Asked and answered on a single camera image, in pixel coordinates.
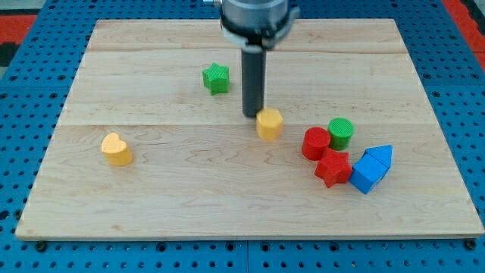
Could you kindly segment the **grey robot arm flange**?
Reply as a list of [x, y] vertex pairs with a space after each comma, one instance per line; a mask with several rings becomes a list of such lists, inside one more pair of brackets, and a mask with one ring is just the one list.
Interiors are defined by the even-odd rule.
[[217, 8], [223, 35], [243, 51], [271, 50], [289, 34], [300, 15], [288, 0], [204, 0]]

